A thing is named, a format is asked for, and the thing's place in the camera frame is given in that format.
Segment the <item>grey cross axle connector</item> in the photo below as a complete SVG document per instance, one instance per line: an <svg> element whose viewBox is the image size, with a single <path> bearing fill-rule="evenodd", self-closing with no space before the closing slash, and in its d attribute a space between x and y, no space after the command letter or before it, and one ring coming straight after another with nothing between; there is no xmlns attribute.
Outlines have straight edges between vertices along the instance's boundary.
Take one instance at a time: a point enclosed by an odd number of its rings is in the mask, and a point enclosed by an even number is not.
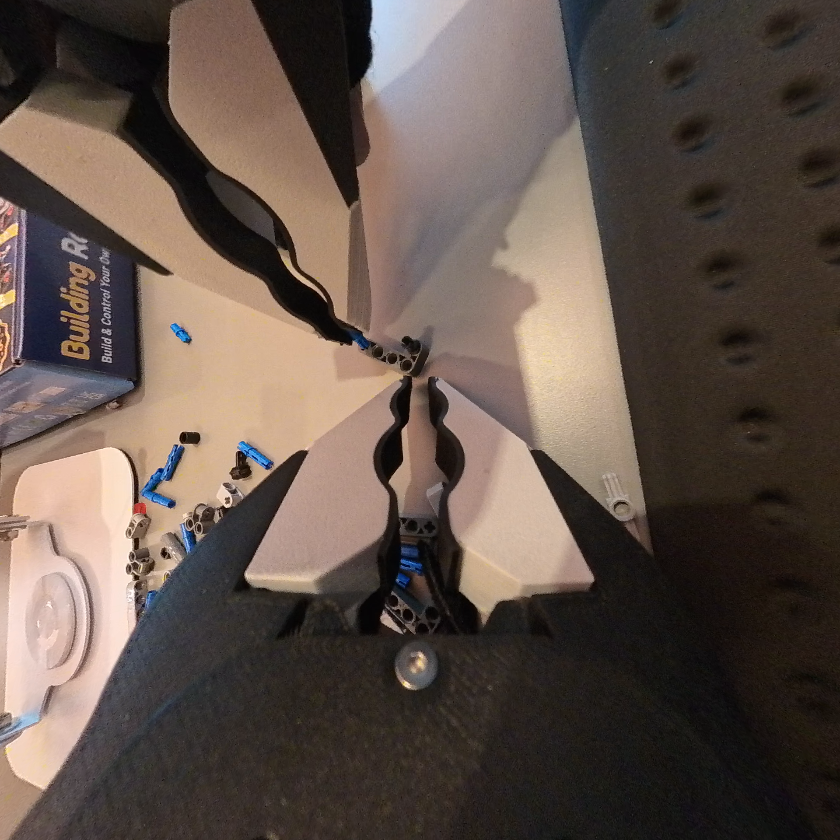
<svg viewBox="0 0 840 840"><path fill-rule="evenodd" d="M619 476L614 472L602 475L605 491L605 504L614 518L620 522L630 522L635 519L636 508L628 493L625 491Z"/></svg>

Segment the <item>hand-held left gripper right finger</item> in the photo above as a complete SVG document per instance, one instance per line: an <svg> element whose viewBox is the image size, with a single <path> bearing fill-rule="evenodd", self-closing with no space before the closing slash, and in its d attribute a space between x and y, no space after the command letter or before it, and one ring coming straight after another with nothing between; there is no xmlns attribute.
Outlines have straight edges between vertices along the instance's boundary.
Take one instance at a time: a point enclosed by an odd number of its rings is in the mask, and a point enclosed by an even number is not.
<svg viewBox="0 0 840 840"><path fill-rule="evenodd" d="M588 592L594 574L531 448L441 377L427 384L435 461L437 581L467 624L502 602Z"/></svg>

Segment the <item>blue robot kit box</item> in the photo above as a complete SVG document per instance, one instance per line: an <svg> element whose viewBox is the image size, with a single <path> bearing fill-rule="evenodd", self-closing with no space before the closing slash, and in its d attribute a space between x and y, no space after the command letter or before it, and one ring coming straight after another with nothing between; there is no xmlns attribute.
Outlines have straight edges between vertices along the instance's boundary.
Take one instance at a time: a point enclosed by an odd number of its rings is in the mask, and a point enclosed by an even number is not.
<svg viewBox="0 0 840 840"><path fill-rule="evenodd" d="M129 258L2 199L2 448L134 389L136 270Z"/></svg>

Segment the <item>pile of building pieces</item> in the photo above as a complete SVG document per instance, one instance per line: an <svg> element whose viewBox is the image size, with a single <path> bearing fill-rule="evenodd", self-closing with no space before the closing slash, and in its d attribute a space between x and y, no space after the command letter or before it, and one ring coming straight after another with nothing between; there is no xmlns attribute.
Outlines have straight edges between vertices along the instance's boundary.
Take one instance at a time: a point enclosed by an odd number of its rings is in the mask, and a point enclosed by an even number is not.
<svg viewBox="0 0 840 840"><path fill-rule="evenodd" d="M173 481L189 446L193 445L181 446L179 441L174 444L163 466L143 483L125 530L130 543L125 566L128 576L125 600L130 634L151 607L162 585L172 576L175 567L194 551L213 526L243 501L245 495L238 482L251 477L252 466L271 467L271 463L256 449L240 443L235 451L234 467L229 473L230 480L218 488L217 502L198 502L189 507L181 515L177 528L164 532L155 541L151 540L151 513L156 506L174 507L175 500L162 491ZM441 632L444 618L424 581L428 566L436 559L438 520L427 514L403 513L399 522L400 564L392 591L384 603L381 624L400 635Z"/></svg>

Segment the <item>grey beam piece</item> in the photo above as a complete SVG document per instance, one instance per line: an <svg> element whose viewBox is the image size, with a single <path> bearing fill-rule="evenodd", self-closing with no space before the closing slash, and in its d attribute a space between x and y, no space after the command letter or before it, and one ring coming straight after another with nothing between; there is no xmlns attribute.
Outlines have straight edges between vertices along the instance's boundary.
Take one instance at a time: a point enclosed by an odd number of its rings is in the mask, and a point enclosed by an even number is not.
<svg viewBox="0 0 840 840"><path fill-rule="evenodd" d="M399 348L394 344L381 344L366 339L371 343L366 350L362 351L357 346L365 356L383 363L402 376L416 377L424 371L429 347L420 339L405 335L401 339Z"/></svg>

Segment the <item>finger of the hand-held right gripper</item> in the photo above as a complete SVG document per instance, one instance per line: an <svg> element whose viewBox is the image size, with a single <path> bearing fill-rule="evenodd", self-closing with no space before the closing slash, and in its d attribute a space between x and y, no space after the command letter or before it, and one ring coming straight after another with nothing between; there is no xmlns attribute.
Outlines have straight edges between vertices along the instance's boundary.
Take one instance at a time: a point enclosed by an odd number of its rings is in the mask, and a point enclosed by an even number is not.
<svg viewBox="0 0 840 840"><path fill-rule="evenodd" d="M39 81L2 99L9 198L143 267L335 343L351 330L286 254L221 200L158 98L90 81Z"/></svg>
<svg viewBox="0 0 840 840"><path fill-rule="evenodd" d="M296 267L361 332L371 283L340 2L180 2L167 98L221 176L282 223Z"/></svg>

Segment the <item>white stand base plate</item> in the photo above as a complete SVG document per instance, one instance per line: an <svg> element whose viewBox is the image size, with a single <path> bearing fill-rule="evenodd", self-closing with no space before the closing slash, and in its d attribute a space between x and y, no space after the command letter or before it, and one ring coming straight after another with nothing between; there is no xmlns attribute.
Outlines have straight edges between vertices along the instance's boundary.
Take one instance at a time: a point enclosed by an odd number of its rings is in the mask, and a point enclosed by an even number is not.
<svg viewBox="0 0 840 840"><path fill-rule="evenodd" d="M116 448L30 467L13 514L4 710L40 722L4 750L16 776L44 790L75 747L130 633L126 539L133 470Z"/></svg>

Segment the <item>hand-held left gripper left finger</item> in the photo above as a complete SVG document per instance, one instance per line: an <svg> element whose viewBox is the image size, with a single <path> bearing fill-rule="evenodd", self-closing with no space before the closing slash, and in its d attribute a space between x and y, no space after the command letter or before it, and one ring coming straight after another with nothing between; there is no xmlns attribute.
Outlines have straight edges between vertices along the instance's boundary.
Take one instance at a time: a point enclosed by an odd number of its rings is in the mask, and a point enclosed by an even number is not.
<svg viewBox="0 0 840 840"><path fill-rule="evenodd" d="M391 480L412 389L403 377L310 446L245 572L251 587L310 596L354 629L375 628L399 566Z"/></svg>

